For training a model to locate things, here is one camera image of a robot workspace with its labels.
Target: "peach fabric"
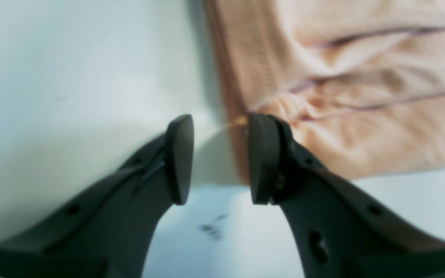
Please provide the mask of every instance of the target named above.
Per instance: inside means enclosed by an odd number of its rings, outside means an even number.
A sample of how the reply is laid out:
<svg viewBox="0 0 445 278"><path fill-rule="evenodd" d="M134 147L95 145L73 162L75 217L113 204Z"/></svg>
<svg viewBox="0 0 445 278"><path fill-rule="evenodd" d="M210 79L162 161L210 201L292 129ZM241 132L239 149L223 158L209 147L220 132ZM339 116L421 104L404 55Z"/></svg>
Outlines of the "peach fabric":
<svg viewBox="0 0 445 278"><path fill-rule="evenodd" d="M206 0L230 122L280 116L346 178L445 167L445 0ZM244 132L233 134L246 172Z"/></svg>

